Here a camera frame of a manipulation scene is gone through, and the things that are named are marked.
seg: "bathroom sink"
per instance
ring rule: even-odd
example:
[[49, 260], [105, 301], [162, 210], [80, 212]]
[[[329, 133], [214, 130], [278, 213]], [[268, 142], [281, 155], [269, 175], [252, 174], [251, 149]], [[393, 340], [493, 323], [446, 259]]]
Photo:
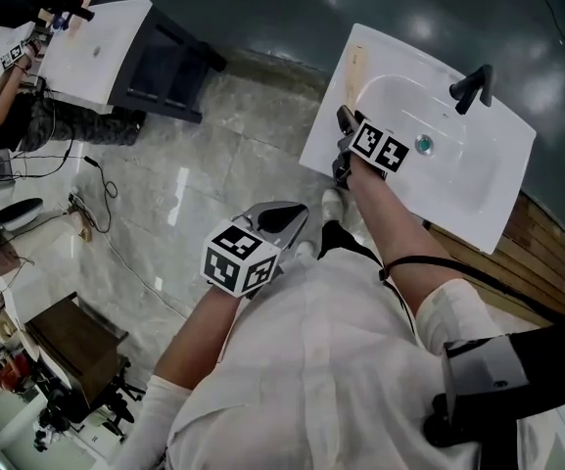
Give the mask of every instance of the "bathroom sink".
[[459, 115], [449, 86], [463, 74], [417, 49], [355, 24], [300, 163], [331, 175], [342, 137], [348, 50], [367, 54], [356, 108], [408, 148], [387, 183], [408, 209], [492, 253], [514, 206], [536, 132], [496, 98]]

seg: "faucet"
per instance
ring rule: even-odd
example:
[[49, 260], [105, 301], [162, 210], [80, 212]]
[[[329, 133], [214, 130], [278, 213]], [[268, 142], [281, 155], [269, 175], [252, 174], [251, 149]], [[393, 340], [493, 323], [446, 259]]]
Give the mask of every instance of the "faucet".
[[491, 99], [494, 96], [494, 84], [494, 67], [491, 65], [482, 65], [459, 82], [453, 83], [449, 87], [449, 95], [458, 101], [456, 111], [465, 115], [481, 88], [480, 101], [486, 106], [490, 106]]

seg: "marble floor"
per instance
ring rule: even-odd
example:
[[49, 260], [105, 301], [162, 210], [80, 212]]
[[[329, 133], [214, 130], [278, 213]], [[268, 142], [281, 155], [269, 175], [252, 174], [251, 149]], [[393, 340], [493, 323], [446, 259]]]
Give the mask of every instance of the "marble floor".
[[[202, 124], [149, 116], [134, 146], [75, 143], [74, 158], [59, 172], [18, 182], [15, 200], [41, 197], [46, 210], [65, 208], [75, 189], [104, 228], [109, 217], [100, 172], [80, 157], [100, 163], [106, 179], [117, 185], [118, 197], [109, 199], [112, 222], [106, 236], [95, 233], [90, 244], [61, 238], [35, 262], [47, 275], [53, 301], [77, 291], [129, 333], [122, 352], [133, 364], [133, 383], [147, 381], [207, 290], [199, 275], [200, 252], [221, 219], [257, 202], [299, 201], [310, 208], [302, 239], [318, 242], [320, 199], [331, 180], [301, 167], [298, 160], [322, 92], [319, 86], [230, 69], [207, 86]], [[67, 146], [50, 142], [36, 155], [62, 155]], [[25, 164], [37, 174], [59, 162], [33, 159], [16, 162], [15, 169], [25, 173]], [[374, 248], [354, 207], [346, 226], [359, 242]], [[527, 328], [519, 319], [492, 312], [507, 331]]]

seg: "white sleeve cuff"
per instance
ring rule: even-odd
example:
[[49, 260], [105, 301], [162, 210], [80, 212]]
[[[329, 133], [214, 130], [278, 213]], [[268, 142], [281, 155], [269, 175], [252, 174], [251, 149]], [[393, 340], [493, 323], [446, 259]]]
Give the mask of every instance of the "white sleeve cuff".
[[419, 338], [436, 355], [449, 341], [502, 334], [477, 291], [463, 279], [449, 280], [430, 293], [419, 307], [416, 320]]
[[149, 394], [150, 390], [155, 390], [155, 389], [159, 389], [167, 393], [171, 393], [173, 395], [184, 397], [185, 400], [193, 392], [192, 390], [188, 390], [183, 387], [178, 387], [177, 385], [171, 383], [165, 378], [161, 378], [160, 376], [156, 376], [154, 374], [147, 382], [147, 393]]

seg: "drain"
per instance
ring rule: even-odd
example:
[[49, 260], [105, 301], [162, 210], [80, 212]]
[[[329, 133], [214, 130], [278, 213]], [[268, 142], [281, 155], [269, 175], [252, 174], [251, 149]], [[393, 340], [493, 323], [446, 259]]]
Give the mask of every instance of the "drain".
[[433, 146], [432, 139], [426, 134], [421, 134], [415, 139], [415, 149], [421, 155], [430, 155], [432, 153]]

